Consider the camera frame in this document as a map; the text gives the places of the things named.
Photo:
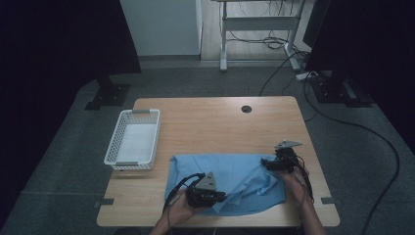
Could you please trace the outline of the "black stand base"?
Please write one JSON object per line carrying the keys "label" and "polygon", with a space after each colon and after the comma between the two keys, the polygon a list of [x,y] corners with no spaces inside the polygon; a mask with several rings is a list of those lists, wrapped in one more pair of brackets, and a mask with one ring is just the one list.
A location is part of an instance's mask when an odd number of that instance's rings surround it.
{"label": "black stand base", "polygon": [[110,88],[100,88],[94,99],[88,102],[86,111],[97,111],[103,106],[122,106],[129,92],[129,84],[114,84]]}
{"label": "black stand base", "polygon": [[346,79],[334,88],[328,81],[312,81],[311,87],[319,103],[345,104],[349,108],[371,108],[372,97],[354,80]]}

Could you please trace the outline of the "white metal desk frame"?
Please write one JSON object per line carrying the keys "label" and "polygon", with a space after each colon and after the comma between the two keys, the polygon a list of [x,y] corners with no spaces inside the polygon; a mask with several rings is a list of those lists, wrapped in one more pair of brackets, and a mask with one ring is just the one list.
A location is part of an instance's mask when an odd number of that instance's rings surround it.
{"label": "white metal desk frame", "polygon": [[293,16],[271,16],[271,17],[229,17],[227,15],[227,4],[233,2],[254,2],[258,0],[212,0],[221,4],[221,48],[219,69],[227,71],[227,33],[230,31],[266,31],[287,30],[288,41],[284,44],[284,51],[294,71],[300,70],[300,64],[295,58],[294,42],[300,26],[302,11],[305,0],[300,0],[297,12]]}

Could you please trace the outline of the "white power strip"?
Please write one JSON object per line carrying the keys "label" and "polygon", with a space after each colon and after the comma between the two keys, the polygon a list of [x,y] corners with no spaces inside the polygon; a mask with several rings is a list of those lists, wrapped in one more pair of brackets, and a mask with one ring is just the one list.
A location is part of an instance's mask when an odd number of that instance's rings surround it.
{"label": "white power strip", "polygon": [[297,74],[296,75],[296,80],[297,81],[303,81],[303,80],[306,80],[308,78],[313,78],[313,77],[316,77],[316,76],[318,76],[318,73],[316,71],[309,71],[309,72]]}

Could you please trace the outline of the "black curtain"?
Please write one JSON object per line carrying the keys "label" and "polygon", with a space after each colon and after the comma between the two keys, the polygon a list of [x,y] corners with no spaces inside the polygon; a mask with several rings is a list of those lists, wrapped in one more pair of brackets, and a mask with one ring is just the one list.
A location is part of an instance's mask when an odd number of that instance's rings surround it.
{"label": "black curtain", "polygon": [[0,0],[0,226],[92,80],[137,73],[121,0]]}
{"label": "black curtain", "polygon": [[316,0],[304,41],[305,68],[361,85],[415,154],[415,0]]}

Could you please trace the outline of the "white cabinet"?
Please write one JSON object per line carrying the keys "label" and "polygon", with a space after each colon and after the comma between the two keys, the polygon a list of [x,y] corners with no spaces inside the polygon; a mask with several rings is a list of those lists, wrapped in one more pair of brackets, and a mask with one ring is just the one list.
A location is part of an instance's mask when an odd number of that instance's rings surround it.
{"label": "white cabinet", "polygon": [[199,56],[201,0],[119,0],[139,56]]}

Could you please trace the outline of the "white perforated plastic basket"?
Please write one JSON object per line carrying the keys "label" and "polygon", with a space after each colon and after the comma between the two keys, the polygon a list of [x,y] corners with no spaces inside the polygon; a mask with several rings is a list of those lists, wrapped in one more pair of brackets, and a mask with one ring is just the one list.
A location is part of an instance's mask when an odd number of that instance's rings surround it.
{"label": "white perforated plastic basket", "polygon": [[161,112],[124,110],[119,116],[104,164],[114,170],[150,170],[154,168]]}

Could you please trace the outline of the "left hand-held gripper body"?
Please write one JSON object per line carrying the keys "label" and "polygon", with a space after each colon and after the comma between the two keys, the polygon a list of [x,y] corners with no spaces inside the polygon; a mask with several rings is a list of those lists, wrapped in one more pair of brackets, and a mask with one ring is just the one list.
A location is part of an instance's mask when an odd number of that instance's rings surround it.
{"label": "left hand-held gripper body", "polygon": [[187,204],[194,208],[211,208],[216,202],[216,182],[212,172],[192,182],[186,191]]}

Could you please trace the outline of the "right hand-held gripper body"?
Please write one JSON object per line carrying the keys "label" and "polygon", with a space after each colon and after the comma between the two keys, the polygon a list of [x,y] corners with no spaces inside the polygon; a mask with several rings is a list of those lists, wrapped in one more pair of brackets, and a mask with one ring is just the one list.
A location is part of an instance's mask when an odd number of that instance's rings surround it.
{"label": "right hand-held gripper body", "polygon": [[295,153],[294,147],[300,146],[301,142],[284,140],[274,146],[276,155],[276,169],[293,172],[295,166],[299,166],[299,156]]}

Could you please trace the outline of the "person's right hand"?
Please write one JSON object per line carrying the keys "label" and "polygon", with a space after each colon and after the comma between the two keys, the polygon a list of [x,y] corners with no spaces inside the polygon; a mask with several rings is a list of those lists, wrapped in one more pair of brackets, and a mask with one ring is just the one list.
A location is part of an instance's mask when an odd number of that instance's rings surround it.
{"label": "person's right hand", "polygon": [[279,171],[278,175],[284,180],[286,188],[293,194],[299,204],[303,204],[309,199],[305,180],[297,169],[293,172]]}

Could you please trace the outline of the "light blue shirt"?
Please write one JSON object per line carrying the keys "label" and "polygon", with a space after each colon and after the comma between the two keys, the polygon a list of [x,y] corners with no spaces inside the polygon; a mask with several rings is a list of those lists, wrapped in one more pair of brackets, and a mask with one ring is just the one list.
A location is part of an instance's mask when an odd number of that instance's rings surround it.
{"label": "light blue shirt", "polygon": [[239,216],[266,211],[286,201],[284,181],[261,163],[274,159],[265,154],[175,155],[170,158],[164,198],[183,178],[212,172],[217,190],[225,192],[227,199],[202,211],[203,215]]}

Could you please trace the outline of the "person's left hand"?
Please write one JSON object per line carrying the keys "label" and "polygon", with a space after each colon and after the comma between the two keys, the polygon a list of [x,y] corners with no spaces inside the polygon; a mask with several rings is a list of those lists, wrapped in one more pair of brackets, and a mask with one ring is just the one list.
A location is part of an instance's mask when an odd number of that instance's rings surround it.
{"label": "person's left hand", "polygon": [[193,215],[202,212],[204,208],[193,208],[188,205],[186,194],[178,194],[167,204],[167,209],[163,213],[166,218],[167,225],[172,227],[189,220]]}

